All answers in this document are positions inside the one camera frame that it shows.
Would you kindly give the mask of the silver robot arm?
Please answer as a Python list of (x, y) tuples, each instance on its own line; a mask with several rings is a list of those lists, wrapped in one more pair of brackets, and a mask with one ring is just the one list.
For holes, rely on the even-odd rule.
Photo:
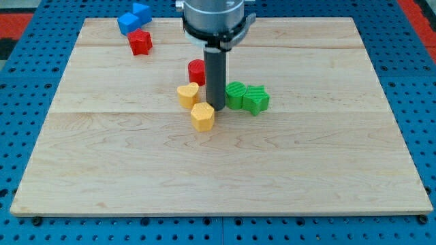
[(229, 52), (243, 41), (256, 14), (245, 14), (244, 0), (176, 0), (185, 37), (205, 52)]

